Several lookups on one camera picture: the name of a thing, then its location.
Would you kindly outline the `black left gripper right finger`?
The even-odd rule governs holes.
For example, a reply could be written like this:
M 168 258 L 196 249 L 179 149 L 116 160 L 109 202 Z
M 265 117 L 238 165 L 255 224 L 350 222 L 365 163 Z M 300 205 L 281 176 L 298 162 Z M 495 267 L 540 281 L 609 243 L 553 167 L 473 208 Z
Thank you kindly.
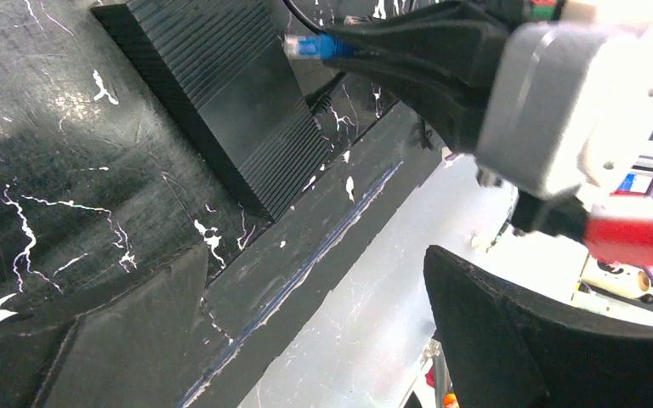
M 430 246 L 423 276 L 463 407 L 653 407 L 653 326 L 545 297 Z

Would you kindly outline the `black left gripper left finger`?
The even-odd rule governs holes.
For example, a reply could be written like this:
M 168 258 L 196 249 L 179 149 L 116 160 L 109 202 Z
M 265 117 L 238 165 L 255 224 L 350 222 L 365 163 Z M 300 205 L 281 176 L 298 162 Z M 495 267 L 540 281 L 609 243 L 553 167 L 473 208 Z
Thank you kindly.
M 0 323 L 0 407 L 174 407 L 202 374 L 204 246 Z

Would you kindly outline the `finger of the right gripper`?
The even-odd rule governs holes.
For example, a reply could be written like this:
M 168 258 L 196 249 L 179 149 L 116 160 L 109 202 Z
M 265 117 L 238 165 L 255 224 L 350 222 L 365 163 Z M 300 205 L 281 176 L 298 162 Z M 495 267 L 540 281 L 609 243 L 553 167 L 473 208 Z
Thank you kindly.
M 476 152 L 489 88 L 470 87 L 454 76 L 380 55 L 334 58 L 326 66 L 354 73 L 385 88 L 413 109 L 453 152 Z
M 510 30 L 470 1 L 443 1 L 387 20 L 333 25 L 326 32 L 356 47 L 441 71 L 494 66 Z

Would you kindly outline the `grey ribbed network switch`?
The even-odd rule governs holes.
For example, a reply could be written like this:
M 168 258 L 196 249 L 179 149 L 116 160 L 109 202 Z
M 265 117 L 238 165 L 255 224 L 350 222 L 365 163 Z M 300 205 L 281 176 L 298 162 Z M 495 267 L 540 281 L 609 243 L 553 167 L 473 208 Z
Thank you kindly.
M 223 185 L 277 220 L 329 155 L 262 1 L 126 1 L 94 17 Z

